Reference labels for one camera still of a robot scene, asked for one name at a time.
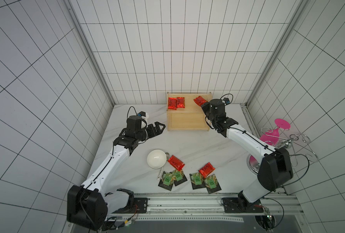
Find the red tea bag three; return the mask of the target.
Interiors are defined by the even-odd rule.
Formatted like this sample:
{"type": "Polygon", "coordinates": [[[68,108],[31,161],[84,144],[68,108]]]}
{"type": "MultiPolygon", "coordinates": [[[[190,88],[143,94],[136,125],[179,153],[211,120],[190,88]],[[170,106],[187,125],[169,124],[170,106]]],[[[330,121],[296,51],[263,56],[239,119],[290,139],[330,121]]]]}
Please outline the red tea bag three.
{"type": "Polygon", "coordinates": [[[204,99],[202,96],[198,96],[197,98],[195,98],[193,100],[195,102],[195,104],[197,104],[199,107],[201,107],[202,105],[207,103],[207,100],[204,99]]]}

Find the red tea bag one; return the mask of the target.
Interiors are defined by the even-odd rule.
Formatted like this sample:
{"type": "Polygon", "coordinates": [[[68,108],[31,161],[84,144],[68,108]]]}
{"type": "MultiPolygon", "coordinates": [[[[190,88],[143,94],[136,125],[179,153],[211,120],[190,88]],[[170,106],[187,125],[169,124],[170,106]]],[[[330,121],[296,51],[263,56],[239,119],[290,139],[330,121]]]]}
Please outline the red tea bag one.
{"type": "Polygon", "coordinates": [[[177,98],[168,98],[168,109],[176,110],[177,109],[177,98]]]}

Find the red tea bag two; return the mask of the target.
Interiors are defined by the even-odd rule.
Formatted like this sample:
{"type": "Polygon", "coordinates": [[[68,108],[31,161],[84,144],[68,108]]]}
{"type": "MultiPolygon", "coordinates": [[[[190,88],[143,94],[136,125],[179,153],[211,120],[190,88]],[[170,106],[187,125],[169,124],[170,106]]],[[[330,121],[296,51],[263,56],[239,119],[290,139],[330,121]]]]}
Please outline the red tea bag two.
{"type": "Polygon", "coordinates": [[[184,97],[177,97],[176,98],[176,108],[185,108],[185,98],[184,97]]]}

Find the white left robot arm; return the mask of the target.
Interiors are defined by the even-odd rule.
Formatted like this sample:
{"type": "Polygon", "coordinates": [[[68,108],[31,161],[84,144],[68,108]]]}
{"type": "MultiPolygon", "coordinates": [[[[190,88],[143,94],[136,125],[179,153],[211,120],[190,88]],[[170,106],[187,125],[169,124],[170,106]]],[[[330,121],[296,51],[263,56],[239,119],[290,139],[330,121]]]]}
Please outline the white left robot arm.
{"type": "Polygon", "coordinates": [[[148,114],[139,112],[126,120],[126,127],[112,142],[108,156],[80,186],[73,185],[67,196],[67,221],[89,230],[98,231],[106,217],[114,212],[134,209],[134,193],[119,188],[107,191],[116,170],[139,144],[163,133],[165,124],[147,123],[148,114]]]}

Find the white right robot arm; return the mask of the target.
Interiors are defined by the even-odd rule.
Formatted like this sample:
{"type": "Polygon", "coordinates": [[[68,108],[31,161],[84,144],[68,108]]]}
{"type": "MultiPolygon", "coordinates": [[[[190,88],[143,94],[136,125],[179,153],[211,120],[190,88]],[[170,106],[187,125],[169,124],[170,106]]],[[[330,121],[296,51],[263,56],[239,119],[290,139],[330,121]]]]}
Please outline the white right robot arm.
{"type": "Polygon", "coordinates": [[[248,208],[293,178],[289,152],[268,145],[246,131],[237,121],[227,117],[225,101],[213,99],[202,104],[201,108],[214,130],[238,143],[260,165],[257,178],[238,194],[240,208],[248,208]]]}

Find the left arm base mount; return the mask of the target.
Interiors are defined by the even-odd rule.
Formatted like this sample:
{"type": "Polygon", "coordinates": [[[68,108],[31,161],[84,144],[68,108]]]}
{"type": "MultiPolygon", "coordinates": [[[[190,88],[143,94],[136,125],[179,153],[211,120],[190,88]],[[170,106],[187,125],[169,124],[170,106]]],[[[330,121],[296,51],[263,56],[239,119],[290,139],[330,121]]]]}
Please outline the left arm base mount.
{"type": "Polygon", "coordinates": [[[117,191],[105,194],[105,202],[108,207],[108,214],[127,214],[137,211],[146,213],[148,198],[136,198],[133,191],[119,188],[117,191]]]}

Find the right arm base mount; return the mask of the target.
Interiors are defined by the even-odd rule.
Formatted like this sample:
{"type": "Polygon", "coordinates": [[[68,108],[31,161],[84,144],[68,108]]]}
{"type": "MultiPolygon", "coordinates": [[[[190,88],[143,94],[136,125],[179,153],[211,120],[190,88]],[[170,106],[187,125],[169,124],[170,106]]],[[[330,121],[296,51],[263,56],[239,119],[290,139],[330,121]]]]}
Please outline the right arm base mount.
{"type": "Polygon", "coordinates": [[[224,207],[225,213],[238,214],[238,213],[263,213],[264,208],[261,205],[260,199],[249,202],[242,192],[238,194],[238,197],[222,198],[221,205],[224,207]]]}

